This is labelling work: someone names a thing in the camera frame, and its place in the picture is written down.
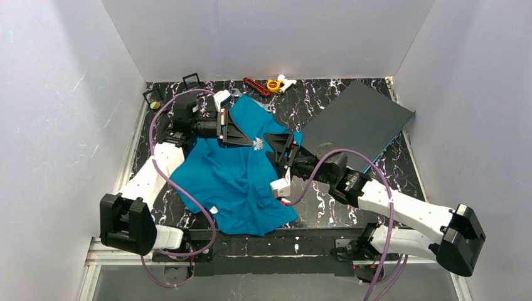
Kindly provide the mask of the blue garment cloth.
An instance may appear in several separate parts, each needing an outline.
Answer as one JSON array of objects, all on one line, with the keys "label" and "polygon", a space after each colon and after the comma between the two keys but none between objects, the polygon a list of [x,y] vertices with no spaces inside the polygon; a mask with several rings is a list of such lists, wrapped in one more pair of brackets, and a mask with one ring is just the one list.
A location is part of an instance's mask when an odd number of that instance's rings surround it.
[{"label": "blue garment cloth", "polygon": [[170,178],[186,191],[179,196],[190,211],[198,213],[199,204],[218,210],[215,219],[223,233],[264,236],[298,218],[293,207],[272,196],[270,183],[278,176],[268,151],[268,144],[255,150],[199,138]]}]

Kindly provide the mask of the round colourful brooch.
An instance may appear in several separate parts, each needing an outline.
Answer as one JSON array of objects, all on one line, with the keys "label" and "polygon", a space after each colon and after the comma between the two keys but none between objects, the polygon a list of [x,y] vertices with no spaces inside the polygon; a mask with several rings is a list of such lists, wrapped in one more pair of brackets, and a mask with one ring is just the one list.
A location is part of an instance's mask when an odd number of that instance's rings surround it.
[{"label": "round colourful brooch", "polygon": [[161,103],[159,101],[154,101],[150,103],[150,109],[152,110],[158,110],[161,107]]}]

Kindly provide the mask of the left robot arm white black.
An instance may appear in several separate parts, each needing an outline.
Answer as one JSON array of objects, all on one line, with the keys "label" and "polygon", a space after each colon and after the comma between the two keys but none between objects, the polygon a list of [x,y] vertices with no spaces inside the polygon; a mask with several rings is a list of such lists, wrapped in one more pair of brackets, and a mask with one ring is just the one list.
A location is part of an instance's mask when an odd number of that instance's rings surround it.
[{"label": "left robot arm white black", "polygon": [[228,90],[213,96],[215,111],[202,117],[198,89],[180,93],[154,117],[149,132],[150,156],[136,175],[116,194],[105,194],[100,201],[100,239],[103,245],[145,256],[152,251],[173,257],[189,257],[208,250],[215,241],[213,218],[201,212],[211,224],[212,237],[206,246],[194,251],[190,236],[179,228],[156,224],[151,216],[161,189],[171,183],[170,175],[185,161],[196,139],[217,139],[223,147],[252,146],[234,122],[228,103]]}]

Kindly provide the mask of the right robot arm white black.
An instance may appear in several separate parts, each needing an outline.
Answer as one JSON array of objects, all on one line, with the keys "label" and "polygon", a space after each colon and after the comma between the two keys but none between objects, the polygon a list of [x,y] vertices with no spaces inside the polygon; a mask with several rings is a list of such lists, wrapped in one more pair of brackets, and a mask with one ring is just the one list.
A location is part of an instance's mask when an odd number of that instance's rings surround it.
[{"label": "right robot arm white black", "polygon": [[294,205],[290,200],[291,182],[293,177],[299,177],[327,184],[330,196],[342,204],[402,224],[397,229],[391,224],[368,224],[356,241],[339,247],[343,260],[375,259],[395,253],[436,261],[462,277],[473,274],[486,234],[472,208],[464,204],[456,208],[430,204],[393,190],[383,175],[374,180],[350,168],[350,150],[333,143],[323,143],[311,154],[294,134],[267,133],[264,139],[270,147],[267,159],[278,175],[270,183],[270,190],[283,205]]}]

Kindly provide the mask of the red black utility knife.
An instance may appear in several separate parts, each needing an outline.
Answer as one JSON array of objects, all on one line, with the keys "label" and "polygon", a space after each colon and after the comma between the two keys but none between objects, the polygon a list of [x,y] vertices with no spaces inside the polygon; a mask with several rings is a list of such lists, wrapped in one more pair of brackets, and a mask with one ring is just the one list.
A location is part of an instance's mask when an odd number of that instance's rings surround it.
[{"label": "red black utility knife", "polygon": [[247,87],[257,92],[261,97],[269,98],[271,96],[271,93],[267,90],[265,86],[261,85],[259,82],[253,80],[252,78],[245,77],[243,79],[243,82]]}]

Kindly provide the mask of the yellow tape measure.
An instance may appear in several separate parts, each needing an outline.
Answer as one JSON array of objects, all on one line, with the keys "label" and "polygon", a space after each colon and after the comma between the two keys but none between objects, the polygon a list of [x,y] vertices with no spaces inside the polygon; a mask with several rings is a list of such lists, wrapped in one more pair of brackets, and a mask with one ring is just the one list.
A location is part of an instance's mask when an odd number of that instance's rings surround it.
[{"label": "yellow tape measure", "polygon": [[280,90],[280,82],[278,80],[267,80],[265,86],[270,93],[277,93]]}]

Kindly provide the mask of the white plastic fitting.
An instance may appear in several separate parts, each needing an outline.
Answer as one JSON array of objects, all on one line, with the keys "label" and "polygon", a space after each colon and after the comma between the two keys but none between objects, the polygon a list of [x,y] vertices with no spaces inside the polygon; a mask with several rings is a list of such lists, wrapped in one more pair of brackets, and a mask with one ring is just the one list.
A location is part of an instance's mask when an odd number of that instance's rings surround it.
[{"label": "white plastic fitting", "polygon": [[297,85],[296,80],[290,80],[286,78],[286,76],[284,75],[279,75],[277,77],[277,81],[280,83],[280,87],[278,90],[279,94],[284,94],[288,88],[290,88],[291,86]]}]

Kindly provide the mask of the dark grey flat box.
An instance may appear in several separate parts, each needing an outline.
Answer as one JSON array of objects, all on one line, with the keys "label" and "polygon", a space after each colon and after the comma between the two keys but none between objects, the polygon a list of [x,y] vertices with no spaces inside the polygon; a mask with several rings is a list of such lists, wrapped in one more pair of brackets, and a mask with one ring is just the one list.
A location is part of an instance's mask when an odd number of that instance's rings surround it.
[{"label": "dark grey flat box", "polygon": [[302,128],[302,146],[315,154],[332,142],[376,162],[414,114],[355,80]]}]

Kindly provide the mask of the black frame stand rear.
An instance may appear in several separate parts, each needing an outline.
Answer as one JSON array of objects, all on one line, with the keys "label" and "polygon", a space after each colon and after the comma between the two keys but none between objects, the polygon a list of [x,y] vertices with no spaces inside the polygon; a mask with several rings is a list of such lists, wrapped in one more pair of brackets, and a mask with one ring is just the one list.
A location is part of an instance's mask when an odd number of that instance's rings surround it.
[{"label": "black frame stand rear", "polygon": [[205,93],[206,85],[197,73],[192,73],[183,77],[183,93]]}]

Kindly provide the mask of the black frame stand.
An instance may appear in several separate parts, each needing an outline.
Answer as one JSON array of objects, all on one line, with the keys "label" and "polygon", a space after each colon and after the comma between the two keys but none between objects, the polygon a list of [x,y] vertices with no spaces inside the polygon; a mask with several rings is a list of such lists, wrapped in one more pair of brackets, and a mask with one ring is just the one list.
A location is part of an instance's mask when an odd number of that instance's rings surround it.
[{"label": "black frame stand", "polygon": [[[145,91],[142,94],[142,96],[144,98],[144,101],[147,103],[147,106],[149,109],[150,109],[150,103],[154,101],[159,101],[161,103],[160,109],[165,104],[165,98],[159,88],[149,88],[147,91]],[[158,112],[160,109],[158,110],[150,109],[150,110],[153,112]]]},{"label": "black frame stand", "polygon": [[197,73],[192,73],[183,77],[183,93],[205,93],[206,85]]}]

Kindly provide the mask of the black frame stand left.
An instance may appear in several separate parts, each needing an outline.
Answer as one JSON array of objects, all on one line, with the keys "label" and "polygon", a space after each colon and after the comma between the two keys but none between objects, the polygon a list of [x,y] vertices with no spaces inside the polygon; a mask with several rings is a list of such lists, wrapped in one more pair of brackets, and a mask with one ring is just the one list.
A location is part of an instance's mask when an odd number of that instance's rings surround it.
[{"label": "black frame stand left", "polygon": [[[165,104],[165,98],[159,88],[149,88],[147,91],[145,91],[142,94],[142,96],[144,98],[144,101],[147,103],[147,106],[149,109],[150,109],[150,103],[154,101],[159,101],[161,103],[160,109]],[[150,110],[153,112],[158,112],[160,109],[158,110],[150,109]]]}]

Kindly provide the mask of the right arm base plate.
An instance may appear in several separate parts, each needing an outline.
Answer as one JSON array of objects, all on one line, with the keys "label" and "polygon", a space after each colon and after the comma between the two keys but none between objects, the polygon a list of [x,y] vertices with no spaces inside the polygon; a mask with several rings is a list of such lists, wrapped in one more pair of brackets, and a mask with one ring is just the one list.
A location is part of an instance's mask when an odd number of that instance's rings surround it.
[{"label": "right arm base plate", "polygon": [[368,241],[337,236],[334,238],[334,246],[331,255],[340,262],[364,261],[364,264],[353,265],[355,277],[363,283],[370,284],[376,275],[381,252],[377,251]]}]

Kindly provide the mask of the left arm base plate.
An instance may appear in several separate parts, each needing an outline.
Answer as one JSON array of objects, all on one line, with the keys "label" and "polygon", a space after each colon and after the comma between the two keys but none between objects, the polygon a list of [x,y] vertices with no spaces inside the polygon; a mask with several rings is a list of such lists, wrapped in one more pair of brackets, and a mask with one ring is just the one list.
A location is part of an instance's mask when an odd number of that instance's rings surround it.
[{"label": "left arm base plate", "polygon": [[192,262],[208,256],[215,243],[216,236],[203,232],[181,231],[168,233],[157,238],[151,251],[150,260],[157,263]]}]

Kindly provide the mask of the aluminium rail frame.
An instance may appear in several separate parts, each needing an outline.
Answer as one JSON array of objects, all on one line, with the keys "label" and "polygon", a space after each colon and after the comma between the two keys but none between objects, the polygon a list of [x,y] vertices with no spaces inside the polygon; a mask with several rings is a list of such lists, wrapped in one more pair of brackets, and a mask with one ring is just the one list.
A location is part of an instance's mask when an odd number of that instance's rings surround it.
[{"label": "aluminium rail frame", "polygon": [[[205,93],[196,94],[201,116],[209,117],[215,111],[213,96],[216,92],[229,91],[232,88],[237,88],[237,86],[206,84]],[[184,84],[179,84],[163,93],[163,96],[165,100],[170,101],[183,91]],[[278,107],[274,106],[275,111],[270,113],[251,98],[256,99],[247,95],[240,98],[233,97],[227,107],[237,126],[252,141],[259,137],[263,139],[264,144],[267,144],[264,139],[265,133],[289,133],[294,134],[296,141],[302,146],[302,128],[289,127],[276,121],[275,116],[280,113]],[[149,114],[145,119],[139,141],[141,156],[134,161],[134,176],[150,156],[149,132],[156,114]],[[368,168],[374,166],[375,162],[355,150],[349,150],[348,166],[369,175]],[[379,175],[383,173],[376,171],[369,176],[375,180]],[[390,180],[386,179],[386,181],[391,187]],[[210,222],[200,210],[204,207],[199,204],[198,213],[190,211],[179,196],[185,192],[172,180],[171,183],[166,184],[157,196],[151,211],[154,222],[185,231],[201,231],[204,235],[207,233],[213,235]],[[225,234],[219,230],[215,219],[218,210],[216,208],[207,210],[215,224],[216,241],[208,256],[190,262],[194,266],[193,275],[205,277],[219,273],[335,273],[339,276],[346,276],[353,272],[355,261],[340,262],[333,258],[331,249],[334,246],[335,237],[347,236],[358,239],[370,223],[391,224],[396,229],[402,227],[399,222],[390,223],[389,219],[381,214],[336,201],[329,194],[329,186],[322,182],[293,177],[290,200],[294,202],[294,205],[288,207],[295,209],[298,218],[264,236]],[[129,256],[133,260],[151,261],[149,256],[151,253],[141,256],[118,250],[103,245],[101,239],[92,243],[91,247],[92,251],[99,251],[103,259],[109,259],[112,255],[122,255]],[[386,256],[390,260],[421,258],[395,253],[388,253]]]}]

